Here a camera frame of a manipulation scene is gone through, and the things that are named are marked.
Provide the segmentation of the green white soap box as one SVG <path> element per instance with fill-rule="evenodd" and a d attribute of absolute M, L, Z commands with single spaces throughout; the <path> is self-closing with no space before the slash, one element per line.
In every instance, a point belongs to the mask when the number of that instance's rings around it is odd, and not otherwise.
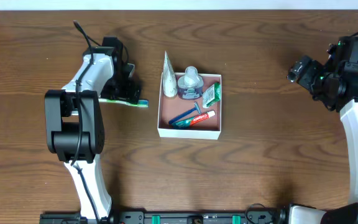
<path fill-rule="evenodd" d="M 209 108 L 217 103 L 221 99 L 221 85 L 216 82 L 213 83 L 204 93 L 203 93 L 203 108 Z"/>

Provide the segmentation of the red green toothpaste tube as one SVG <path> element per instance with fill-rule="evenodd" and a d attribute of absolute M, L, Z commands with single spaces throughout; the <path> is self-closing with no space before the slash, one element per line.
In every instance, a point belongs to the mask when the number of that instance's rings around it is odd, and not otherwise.
<path fill-rule="evenodd" d="M 199 123 L 199 122 L 202 122 L 204 120 L 210 119 L 215 115 L 216 115 L 215 111 L 213 111 L 213 110 L 212 111 L 207 111 L 207 112 L 201 113 L 201 114 L 199 114 L 197 116 L 194 116 L 194 117 L 191 117 L 191 118 L 188 118 L 188 119 L 184 119 L 184 120 L 181 120 L 181 121 L 174 122 L 174 123 L 172 123 L 172 126 L 175 129 L 186 129 L 186 128 L 189 128 L 190 126 L 193 126 L 196 123 Z"/>

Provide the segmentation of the white Pantene tube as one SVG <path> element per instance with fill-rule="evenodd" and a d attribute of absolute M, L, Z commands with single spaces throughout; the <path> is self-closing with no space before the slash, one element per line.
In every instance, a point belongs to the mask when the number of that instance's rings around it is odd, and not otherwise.
<path fill-rule="evenodd" d="M 178 93 L 177 79 L 167 52 L 165 52 L 163 63 L 162 90 L 163 94 L 168 98 L 174 98 Z"/>

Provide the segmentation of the white green toothbrush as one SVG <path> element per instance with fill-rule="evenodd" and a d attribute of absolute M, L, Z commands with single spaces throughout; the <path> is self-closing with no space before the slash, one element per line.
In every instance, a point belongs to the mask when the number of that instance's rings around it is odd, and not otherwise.
<path fill-rule="evenodd" d="M 122 101 L 122 100 L 108 100 L 108 99 L 105 99 L 105 98 L 100 98 L 99 102 L 100 103 L 115 103 L 115 104 L 138 107 L 138 108 L 148 108 L 149 107 L 149 101 L 148 100 L 139 100 L 137 103 L 130 103 L 130 102 L 127 102 L 127 101 Z"/>

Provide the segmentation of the small clear pump bottle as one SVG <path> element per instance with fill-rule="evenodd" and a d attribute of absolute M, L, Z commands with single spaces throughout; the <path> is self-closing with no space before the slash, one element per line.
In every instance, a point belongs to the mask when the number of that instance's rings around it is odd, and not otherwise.
<path fill-rule="evenodd" d="M 195 67 L 187 67 L 178 81 L 178 96 L 183 100 L 195 100 L 202 96 L 204 82 Z"/>

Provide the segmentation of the blue disposable razor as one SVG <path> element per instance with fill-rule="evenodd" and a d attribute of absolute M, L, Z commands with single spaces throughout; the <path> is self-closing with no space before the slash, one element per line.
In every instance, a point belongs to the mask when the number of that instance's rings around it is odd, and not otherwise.
<path fill-rule="evenodd" d="M 173 123 L 179 121 L 180 119 L 184 118 L 185 116 L 188 116 L 189 114 L 191 114 L 194 111 L 196 111 L 198 114 L 201 114 L 201 109 L 197 102 L 194 102 L 193 108 L 189 109 L 188 111 L 183 112 L 182 114 L 179 114 L 178 116 L 171 119 L 168 123 L 173 124 Z"/>

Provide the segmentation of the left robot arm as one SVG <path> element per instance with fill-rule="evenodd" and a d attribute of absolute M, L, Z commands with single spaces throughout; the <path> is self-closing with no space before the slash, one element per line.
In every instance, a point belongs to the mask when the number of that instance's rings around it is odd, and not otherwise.
<path fill-rule="evenodd" d="M 149 105 L 132 77 L 135 65 L 122 57 L 126 52 L 117 37 L 105 37 L 83 53 L 83 64 L 68 84 L 45 94 L 47 147 L 69 170 L 81 207 L 73 214 L 44 213 L 41 223 L 119 221 L 101 169 L 105 133 L 100 104 Z"/>

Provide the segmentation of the white square box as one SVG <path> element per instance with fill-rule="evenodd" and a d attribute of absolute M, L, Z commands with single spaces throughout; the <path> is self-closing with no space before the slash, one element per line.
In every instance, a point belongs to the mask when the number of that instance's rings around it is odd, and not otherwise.
<path fill-rule="evenodd" d="M 222 100 L 210 108 L 201 108 L 202 112 L 213 110 L 216 114 L 207 120 L 196 123 L 186 129 L 175 129 L 169 125 L 174 117 L 192 109 L 194 102 L 183 100 L 178 96 L 168 98 L 163 94 L 163 85 L 160 84 L 157 130 L 161 138 L 189 138 L 217 140 L 222 130 Z"/>

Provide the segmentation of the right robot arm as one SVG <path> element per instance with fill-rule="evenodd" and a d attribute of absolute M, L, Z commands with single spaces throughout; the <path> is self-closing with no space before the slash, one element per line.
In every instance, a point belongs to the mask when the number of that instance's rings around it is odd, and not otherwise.
<path fill-rule="evenodd" d="M 328 49 L 325 64 L 302 56 L 287 78 L 309 91 L 329 111 L 339 113 L 344 127 L 350 170 L 349 200 L 346 206 L 328 211 L 292 205 L 287 223 L 358 223 L 358 34 L 340 37 Z"/>

